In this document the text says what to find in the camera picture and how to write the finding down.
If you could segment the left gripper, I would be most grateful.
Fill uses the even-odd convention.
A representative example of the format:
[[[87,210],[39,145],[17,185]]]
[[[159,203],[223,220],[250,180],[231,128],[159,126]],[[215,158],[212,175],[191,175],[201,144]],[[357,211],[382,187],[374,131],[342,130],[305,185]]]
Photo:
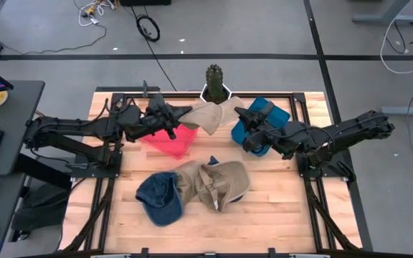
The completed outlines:
[[[135,142],[147,135],[155,135],[165,130],[170,140],[176,139],[174,129],[186,123],[186,114],[193,110],[192,106],[168,106],[170,113],[151,113],[140,119],[136,125],[125,127],[125,139]]]

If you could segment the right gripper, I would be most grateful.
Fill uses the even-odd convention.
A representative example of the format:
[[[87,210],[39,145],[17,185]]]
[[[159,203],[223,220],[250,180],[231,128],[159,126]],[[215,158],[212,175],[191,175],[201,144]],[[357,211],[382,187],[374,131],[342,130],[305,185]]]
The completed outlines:
[[[258,112],[235,107],[234,111],[244,123],[248,135],[242,141],[242,148],[246,152],[257,153],[266,146],[278,152],[283,158],[292,158],[296,153],[302,153],[301,122],[289,122],[286,126],[276,128],[267,121],[255,125],[258,121]]]

